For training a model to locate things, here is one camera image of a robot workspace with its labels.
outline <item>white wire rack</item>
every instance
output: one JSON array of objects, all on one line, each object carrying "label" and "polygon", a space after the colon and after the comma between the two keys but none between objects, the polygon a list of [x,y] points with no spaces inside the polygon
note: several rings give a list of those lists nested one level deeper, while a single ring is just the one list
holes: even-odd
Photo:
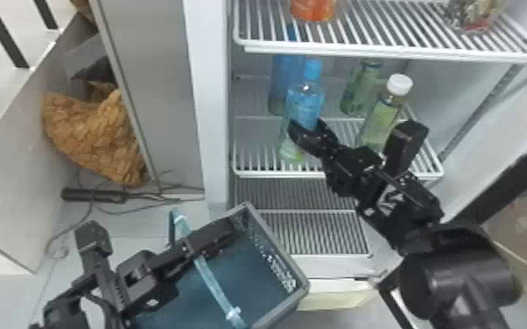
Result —
[{"label": "white wire rack", "polygon": [[[337,97],[334,95],[337,95],[337,90],[342,92],[343,89],[335,86],[339,85],[326,84],[327,101],[323,119],[342,143],[352,146],[363,125],[363,119],[346,117],[339,111],[341,94]],[[314,157],[306,156],[305,161],[299,165],[287,164],[278,157],[281,118],[268,114],[267,92],[265,80],[241,80],[233,84],[233,171],[241,178],[324,178],[320,161]],[[401,120],[407,118],[416,120],[410,108],[406,108],[401,115]],[[410,169],[421,180],[437,180],[444,175],[443,166],[428,142],[420,149]]]},{"label": "white wire rack", "polygon": [[[527,31],[504,14],[465,35],[444,22],[442,1],[342,0],[328,22],[297,22],[288,0],[235,0],[233,39],[248,53],[527,63]],[[288,41],[294,25],[296,42]]]}]

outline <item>orange container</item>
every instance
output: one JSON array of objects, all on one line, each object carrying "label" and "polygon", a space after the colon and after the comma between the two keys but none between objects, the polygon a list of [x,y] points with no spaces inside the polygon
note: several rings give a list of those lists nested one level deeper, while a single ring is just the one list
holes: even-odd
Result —
[{"label": "orange container", "polygon": [[290,12],[295,18],[319,22],[333,16],[336,0],[291,0]]}]

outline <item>jar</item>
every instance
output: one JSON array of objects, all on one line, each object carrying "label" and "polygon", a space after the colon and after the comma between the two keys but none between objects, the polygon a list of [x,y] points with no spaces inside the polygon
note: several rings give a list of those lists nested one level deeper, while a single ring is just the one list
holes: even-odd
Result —
[{"label": "jar", "polygon": [[336,0],[291,0],[290,12],[309,22],[326,21],[333,16]]},{"label": "jar", "polygon": [[458,32],[486,31],[504,11],[507,0],[449,0],[446,22]]}]

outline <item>blue bottle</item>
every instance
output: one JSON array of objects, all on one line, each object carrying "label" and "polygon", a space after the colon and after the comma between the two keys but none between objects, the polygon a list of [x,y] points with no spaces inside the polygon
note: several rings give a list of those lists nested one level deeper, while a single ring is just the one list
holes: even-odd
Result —
[{"label": "blue bottle", "polygon": [[[296,33],[292,24],[286,26],[286,32],[290,41],[296,41]],[[270,93],[268,94],[268,110],[273,115],[281,116],[284,113],[288,87],[302,77],[304,64],[304,55],[274,55]]]},{"label": "blue bottle", "polygon": [[305,158],[305,153],[290,139],[287,127],[290,120],[294,120],[307,130],[317,128],[325,91],[319,84],[323,69],[320,59],[306,59],[304,79],[288,88],[286,96],[285,114],[280,128],[278,155],[287,163],[298,165]]}]

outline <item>railing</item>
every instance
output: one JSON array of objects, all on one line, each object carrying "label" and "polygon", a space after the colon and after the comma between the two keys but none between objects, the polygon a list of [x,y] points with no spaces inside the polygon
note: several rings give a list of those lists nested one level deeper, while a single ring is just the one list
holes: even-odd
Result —
[{"label": "railing", "polygon": [[[49,9],[49,5],[47,4],[46,0],[33,0],[34,4],[36,5],[37,9],[39,10],[39,14],[41,15],[41,18],[43,19],[43,23],[45,24],[47,29],[50,30],[58,30],[59,27],[57,25],[57,22],[55,21],[55,18],[53,17],[53,14],[51,13],[51,10]],[[16,68],[19,69],[28,69],[29,63],[27,62],[25,56],[20,51],[20,48],[18,48],[18,45],[14,38],[12,38],[11,34],[8,32],[8,28],[6,28],[6,25],[4,24],[3,20],[0,18],[0,44],[10,57],[12,63]]]}]

